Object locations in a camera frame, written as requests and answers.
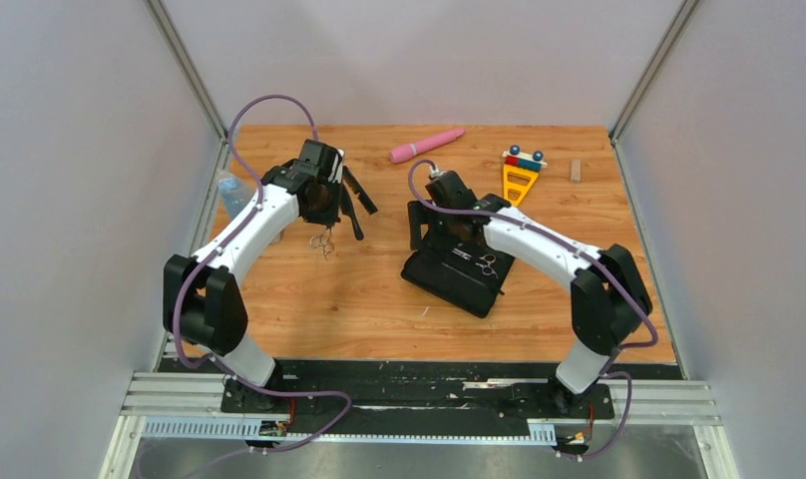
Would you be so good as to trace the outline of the silver thinning scissors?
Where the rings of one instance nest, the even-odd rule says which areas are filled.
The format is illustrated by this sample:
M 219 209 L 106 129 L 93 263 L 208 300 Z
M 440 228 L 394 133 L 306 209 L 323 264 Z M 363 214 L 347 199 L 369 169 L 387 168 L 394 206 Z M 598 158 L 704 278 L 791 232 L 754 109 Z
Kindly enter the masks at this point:
M 498 277 L 498 274 L 493 268 L 493 265 L 497 260 L 494 254 L 486 253 L 479 257 L 474 257 L 471 253 L 468 253 L 457 247 L 452 248 L 451 253 L 467 262 L 472 263 L 480 270 L 481 275 Z

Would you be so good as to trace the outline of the black zip tool case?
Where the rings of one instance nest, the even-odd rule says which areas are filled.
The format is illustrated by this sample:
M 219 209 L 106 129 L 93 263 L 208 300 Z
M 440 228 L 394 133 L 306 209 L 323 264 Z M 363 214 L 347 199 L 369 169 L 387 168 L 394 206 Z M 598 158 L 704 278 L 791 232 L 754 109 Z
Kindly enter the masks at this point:
M 405 261 L 401 277 L 424 291 L 476 316 L 489 315 L 515 258 L 488 246 L 462 246 L 460 249 L 479 257 L 486 253 L 497 258 L 493 265 L 498 277 L 483 276 L 472 263 L 451 251 L 414 250 Z

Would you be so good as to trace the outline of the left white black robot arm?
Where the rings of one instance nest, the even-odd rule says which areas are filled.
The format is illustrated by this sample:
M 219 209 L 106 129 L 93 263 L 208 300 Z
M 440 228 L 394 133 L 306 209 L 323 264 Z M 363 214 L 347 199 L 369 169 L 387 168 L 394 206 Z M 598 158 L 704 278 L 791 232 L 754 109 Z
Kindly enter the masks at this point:
M 343 150 L 307 140 L 299 155 L 259 180 L 240 214 L 215 239 L 164 266 L 163 325 L 176 341 L 202 348 L 246 383 L 247 399 L 262 412 L 277 410 L 285 385 L 276 360 L 248 331 L 240 285 L 257 259 L 291 224 L 333 227 L 339 220 Z

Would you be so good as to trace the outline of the black barber comb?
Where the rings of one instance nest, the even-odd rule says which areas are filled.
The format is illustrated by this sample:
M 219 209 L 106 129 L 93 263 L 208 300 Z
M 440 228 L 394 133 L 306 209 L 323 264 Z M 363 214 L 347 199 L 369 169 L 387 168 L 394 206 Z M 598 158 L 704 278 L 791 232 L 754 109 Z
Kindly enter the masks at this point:
M 366 190 L 361 186 L 348 167 L 343 168 L 343 180 L 347 187 L 355 194 L 357 201 L 369 215 L 374 215 L 378 212 L 377 206 L 371 200 Z

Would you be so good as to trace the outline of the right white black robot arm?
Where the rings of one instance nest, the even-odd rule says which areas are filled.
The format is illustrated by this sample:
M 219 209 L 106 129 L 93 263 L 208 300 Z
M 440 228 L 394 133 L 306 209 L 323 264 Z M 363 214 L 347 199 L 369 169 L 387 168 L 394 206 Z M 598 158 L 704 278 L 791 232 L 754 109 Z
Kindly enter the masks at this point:
M 426 189 L 407 204 L 413 254 L 404 279 L 478 317 L 490 312 L 516 260 L 569 294 L 576 340 L 552 380 L 556 412 L 571 417 L 588 406 L 589 389 L 641 325 L 650 331 L 644 346 L 657 343 L 649 293 L 628 249 L 570 239 L 497 195 L 477 198 L 451 170 L 433 168 Z

